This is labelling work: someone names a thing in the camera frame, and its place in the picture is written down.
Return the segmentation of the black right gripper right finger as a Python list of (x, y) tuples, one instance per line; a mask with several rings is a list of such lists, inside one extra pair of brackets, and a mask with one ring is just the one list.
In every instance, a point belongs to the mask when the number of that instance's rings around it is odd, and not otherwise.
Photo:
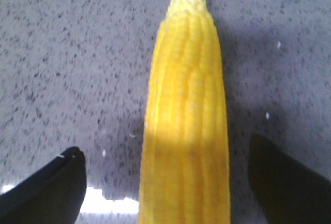
[(330, 181), (262, 135), (250, 139), (248, 178), (268, 223), (330, 223)]

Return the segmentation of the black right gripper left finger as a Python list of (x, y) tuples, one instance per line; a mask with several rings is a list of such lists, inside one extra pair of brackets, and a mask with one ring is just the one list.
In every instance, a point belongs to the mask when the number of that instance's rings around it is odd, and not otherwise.
[(72, 146), (1, 195), (1, 223), (75, 223), (85, 194), (85, 155)]

